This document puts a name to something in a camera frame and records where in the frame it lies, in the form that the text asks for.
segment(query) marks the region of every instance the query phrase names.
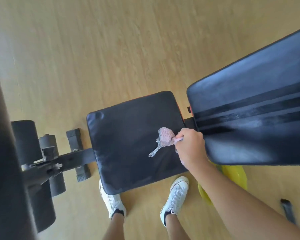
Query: yellow object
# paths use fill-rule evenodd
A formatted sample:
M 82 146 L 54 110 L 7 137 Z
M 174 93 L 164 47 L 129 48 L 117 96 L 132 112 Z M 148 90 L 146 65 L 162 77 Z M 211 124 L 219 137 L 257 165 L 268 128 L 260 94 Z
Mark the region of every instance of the yellow object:
M 241 188 L 247 190 L 247 176 L 242 166 L 226 166 L 226 165 L 215 165 L 226 177 L 231 181 L 235 182 Z M 201 197 L 209 204 L 213 205 L 208 194 L 204 191 L 201 185 L 198 183 L 199 193 Z

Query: black backrest pad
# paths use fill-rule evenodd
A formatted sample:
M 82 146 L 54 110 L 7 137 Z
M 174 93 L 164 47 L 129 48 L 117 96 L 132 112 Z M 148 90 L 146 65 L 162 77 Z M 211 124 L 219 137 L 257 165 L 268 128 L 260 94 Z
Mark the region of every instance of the black backrest pad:
M 300 165 L 300 31 L 187 90 L 210 159 Z
M 185 172 L 175 146 L 160 149 L 158 130 L 177 134 L 184 122 L 172 92 L 137 98 L 88 114 L 87 123 L 100 178 L 110 195 Z

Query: shoelace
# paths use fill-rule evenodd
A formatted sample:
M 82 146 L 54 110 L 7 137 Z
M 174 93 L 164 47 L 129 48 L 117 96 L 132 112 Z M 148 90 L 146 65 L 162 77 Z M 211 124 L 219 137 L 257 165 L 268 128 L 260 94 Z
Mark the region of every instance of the shoelace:
M 171 210 L 174 209 L 176 211 L 173 213 L 177 213 L 179 211 L 180 199 L 182 195 L 183 195 L 183 188 L 179 186 L 176 188 L 176 191 L 173 193 L 172 201 L 169 204 L 169 209 Z

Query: wooden floor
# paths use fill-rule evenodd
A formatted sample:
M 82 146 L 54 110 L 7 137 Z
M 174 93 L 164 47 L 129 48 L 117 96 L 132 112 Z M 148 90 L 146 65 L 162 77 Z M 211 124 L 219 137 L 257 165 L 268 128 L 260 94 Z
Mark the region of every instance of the wooden floor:
M 185 118 L 186 89 L 200 78 L 300 29 L 300 0 L 0 0 L 0 80 L 11 120 L 34 120 L 39 136 L 66 131 L 89 112 L 170 90 Z M 64 174 L 57 220 L 41 240 L 101 239 L 109 224 L 96 165 L 89 180 Z M 249 192 L 300 225 L 300 167 L 245 167 Z M 231 239 L 196 181 L 179 216 L 192 239 Z M 176 177 L 122 194 L 126 239 L 168 239 L 159 213 Z

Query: white canvas sneaker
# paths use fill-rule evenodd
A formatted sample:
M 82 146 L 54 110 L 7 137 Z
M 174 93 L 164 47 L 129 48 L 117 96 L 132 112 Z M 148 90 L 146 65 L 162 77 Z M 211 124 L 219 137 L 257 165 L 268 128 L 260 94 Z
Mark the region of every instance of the white canvas sneaker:
M 165 213 L 171 212 L 171 214 L 178 215 L 180 212 L 181 206 L 186 199 L 189 189 L 189 180 L 186 177 L 179 177 L 176 181 L 173 182 L 170 188 L 170 194 L 168 201 L 163 206 L 160 212 L 160 218 L 164 226 L 165 224 Z
M 103 201 L 105 202 L 105 205 L 107 206 L 107 209 L 109 212 L 109 218 L 112 217 L 112 215 L 114 214 L 116 209 L 123 211 L 124 218 L 126 218 L 127 210 L 121 201 L 120 194 L 108 195 L 103 189 L 101 180 L 99 181 L 99 190 L 100 190 L 101 197 L 102 197 Z

